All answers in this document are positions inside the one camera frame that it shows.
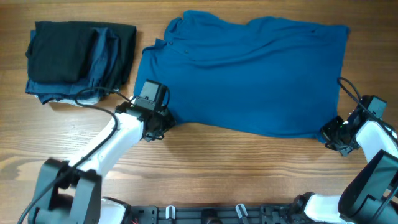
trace wooden table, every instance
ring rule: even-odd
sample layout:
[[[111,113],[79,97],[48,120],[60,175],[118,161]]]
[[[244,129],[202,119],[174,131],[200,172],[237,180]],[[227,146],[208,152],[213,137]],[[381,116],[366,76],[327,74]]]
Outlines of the wooden table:
[[[363,95],[387,100],[384,120],[398,127],[398,2],[0,4],[0,223],[15,223],[19,218],[48,157],[64,159],[76,153],[110,120],[99,111],[41,105],[24,93],[24,53],[34,21],[136,25],[136,56],[129,84],[122,89],[131,95],[143,47],[163,38],[170,20],[187,9],[209,11],[238,23],[276,16],[350,26],[342,76],[352,80]],[[113,109],[120,102],[111,96],[99,105]],[[354,107],[341,91],[339,114],[346,118]],[[316,140],[268,138],[184,124],[168,132],[163,141],[140,142],[130,149],[104,180],[103,195],[132,205],[284,203],[309,191],[340,194],[365,165],[361,150],[341,157]]]

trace stack of folded clothing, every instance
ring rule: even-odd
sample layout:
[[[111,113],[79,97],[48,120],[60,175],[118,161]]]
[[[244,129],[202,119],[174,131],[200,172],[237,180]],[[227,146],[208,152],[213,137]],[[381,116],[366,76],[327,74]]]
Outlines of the stack of folded clothing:
[[[75,104],[76,94],[91,87],[120,89],[129,77],[136,27],[105,22],[36,22],[26,52],[28,76],[25,92],[42,104]],[[78,97],[95,104],[109,94],[86,91]]]

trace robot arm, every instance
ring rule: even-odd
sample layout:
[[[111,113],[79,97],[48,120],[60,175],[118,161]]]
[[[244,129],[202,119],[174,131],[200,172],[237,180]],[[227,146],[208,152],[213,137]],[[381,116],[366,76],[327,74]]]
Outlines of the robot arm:
[[[386,102],[376,96],[363,96],[361,103],[378,119]],[[393,129],[386,129],[394,138]],[[362,148],[368,165],[337,196],[307,195],[304,213],[311,220],[328,223],[367,223],[372,219],[385,197],[384,192],[398,184],[398,147],[378,122],[370,119],[358,106],[347,119],[337,116],[321,129],[325,147],[347,156],[353,149]],[[397,204],[391,202],[373,223],[393,223],[398,220]]]
[[[367,223],[385,200],[384,192],[397,182],[398,147],[375,121],[366,121],[355,134],[368,165],[347,187],[342,195],[313,194],[303,198],[304,213],[311,220],[327,223]],[[393,223],[398,220],[389,203],[373,223]]]
[[[147,80],[131,102],[117,106],[114,115],[118,126],[113,135],[86,161],[62,182],[53,186],[30,210],[29,223],[123,223],[129,209],[115,200],[101,199],[102,178],[120,157],[141,139],[162,139],[164,133],[175,125],[175,120],[162,106],[167,87]],[[34,198],[49,183],[81,158],[88,155],[114,129],[115,121],[108,125],[77,155],[67,161],[47,160],[40,169]],[[76,189],[75,196],[60,194],[58,189]]]

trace folded clothes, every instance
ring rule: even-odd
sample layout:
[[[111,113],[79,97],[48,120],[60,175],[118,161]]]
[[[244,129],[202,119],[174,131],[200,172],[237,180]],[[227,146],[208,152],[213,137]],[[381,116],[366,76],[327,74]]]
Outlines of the folded clothes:
[[[94,40],[94,47],[88,61],[90,69],[85,78],[80,78],[76,83],[38,83],[28,79],[25,92],[37,95],[44,104],[48,101],[74,99],[76,94],[89,87],[103,86],[113,72],[114,64],[119,53],[120,39],[109,28],[90,28],[98,37]],[[79,99],[99,99],[104,95],[102,90],[87,91]]]
[[[114,64],[113,71],[108,78],[104,79],[102,86],[110,89],[120,89],[121,85],[127,82],[134,58],[134,49],[136,47],[137,30],[135,26],[108,22],[82,21],[40,21],[36,22],[35,24],[38,33],[39,31],[58,29],[58,27],[64,26],[73,26],[76,30],[72,32],[76,32],[77,30],[86,30],[91,27],[111,29],[120,38],[119,53]]]
[[[134,94],[151,79],[170,89],[179,124],[322,141],[320,128],[337,115],[348,34],[346,26],[274,17],[242,25],[187,11],[143,50]]]
[[[88,98],[88,99],[80,99],[79,103],[84,104],[84,105],[95,105],[97,104],[99,101],[101,100],[100,97],[94,97],[94,98]],[[48,100],[46,101],[46,103],[49,102],[55,102],[55,103],[67,103],[70,105],[75,105],[75,106],[80,106],[77,105],[74,99],[61,99],[61,100]]]
[[[38,26],[26,57],[29,78],[35,82],[77,82],[89,69],[87,58],[96,39],[93,29],[76,24]]]

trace black cable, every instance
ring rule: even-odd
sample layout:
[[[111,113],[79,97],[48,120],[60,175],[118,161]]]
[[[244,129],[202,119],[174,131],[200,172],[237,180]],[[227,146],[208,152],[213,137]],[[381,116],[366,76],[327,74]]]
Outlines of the black cable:
[[[19,217],[19,221],[17,222],[18,224],[22,224],[22,222],[24,221],[25,217],[27,216],[27,214],[30,212],[30,210],[33,208],[33,206],[53,187],[55,186],[57,183],[61,182],[66,176],[68,176],[69,174],[71,174],[74,170],[76,170],[76,168],[78,166],[80,166],[82,163],[84,163],[87,159],[90,158],[90,156],[92,156],[101,146],[103,146],[107,140],[109,140],[112,135],[116,132],[116,130],[118,129],[118,118],[114,115],[114,113],[110,112],[107,109],[104,108],[100,108],[97,106],[92,106],[92,105],[84,105],[78,102],[78,97],[85,91],[89,91],[89,90],[105,90],[108,91],[110,93],[115,93],[117,95],[119,95],[120,97],[124,98],[125,100],[127,100],[128,102],[131,102],[134,98],[132,98],[131,100],[127,97],[125,97],[123,94],[121,94],[118,91],[114,91],[108,88],[104,88],[104,87],[91,87],[91,88],[85,88],[81,91],[79,91],[76,94],[75,97],[75,103],[79,106],[82,106],[84,108],[91,108],[91,109],[96,109],[96,110],[100,110],[100,111],[104,111],[107,114],[110,114],[114,120],[114,126],[112,131],[110,132],[110,134],[104,138],[104,140],[102,140],[93,150],[91,150],[86,156],[82,157],[75,165],[73,165],[71,168],[67,169],[64,173],[62,173],[59,177],[57,177],[55,180],[53,180],[51,183],[49,183],[42,191],[41,193],[34,198],[30,204],[28,204],[28,206],[25,208],[24,212],[22,212],[21,216]]]
[[[386,134],[391,138],[391,140],[398,146],[398,141],[397,139],[391,134],[391,131],[389,131],[386,126],[384,125],[384,122],[382,122],[379,118],[377,118],[372,112],[370,112],[355,96],[345,88],[345,86],[340,82],[340,80],[347,81],[346,78],[338,78],[338,84],[340,87],[360,106],[362,107],[365,112],[369,114],[369,116],[372,118],[373,121],[375,121],[380,127],[386,132]]]
[[[394,198],[397,192],[398,192],[398,182],[395,184],[394,188],[390,191],[390,194],[387,196],[386,200],[380,205],[380,207],[377,209],[377,211],[375,212],[375,214],[368,223],[372,223],[374,220],[377,220],[379,218],[381,212],[387,207],[387,205],[391,202],[391,200]]]
[[[170,102],[170,89],[169,89],[168,87],[166,87],[166,90],[167,90],[167,102],[166,102],[166,104],[163,106],[164,109],[167,108],[167,106],[169,105],[169,102]]]
[[[389,131],[386,126],[384,125],[384,123],[377,118],[372,112],[370,112],[361,102],[360,99],[358,100],[357,98],[355,98],[355,96],[347,90],[347,88],[345,88],[345,86],[341,83],[340,80],[344,80],[346,81],[348,84],[350,84],[353,89],[355,90],[355,92],[357,92],[357,95],[360,96],[358,90],[355,88],[355,86],[346,78],[342,78],[339,77],[337,79],[337,82],[339,84],[339,86],[360,106],[362,107],[363,110],[365,110],[365,112],[367,112],[369,114],[369,116],[372,118],[373,121],[375,121],[378,125],[380,125],[380,127],[386,132],[386,134],[391,138],[391,140],[396,144],[396,146],[398,146],[398,141],[397,139],[391,134],[391,131]],[[370,219],[370,221],[368,223],[372,223],[374,220],[377,220],[380,216],[380,214],[382,213],[382,211],[386,208],[386,206],[388,205],[388,203],[391,202],[391,200],[394,198],[395,194],[397,194],[398,192],[398,183],[396,183],[396,185],[394,186],[394,188],[391,190],[390,194],[388,195],[388,197],[386,198],[386,200],[380,205],[380,207],[376,210],[375,214],[373,215],[373,217]]]
[[[348,83],[348,84],[354,89],[354,91],[355,91],[355,93],[356,93],[356,96],[358,97],[358,100],[361,100],[361,98],[362,98],[362,97],[361,97],[361,94],[359,94],[359,91],[355,88],[354,84],[353,84],[351,81],[349,81],[348,79],[343,78],[343,77],[339,77],[339,78],[338,78],[338,84],[340,85],[340,87],[341,87],[346,93],[351,93],[351,92],[349,92],[349,91],[347,90],[347,88],[346,88],[345,86],[343,86],[343,84],[341,84],[340,80],[344,80],[346,83]]]

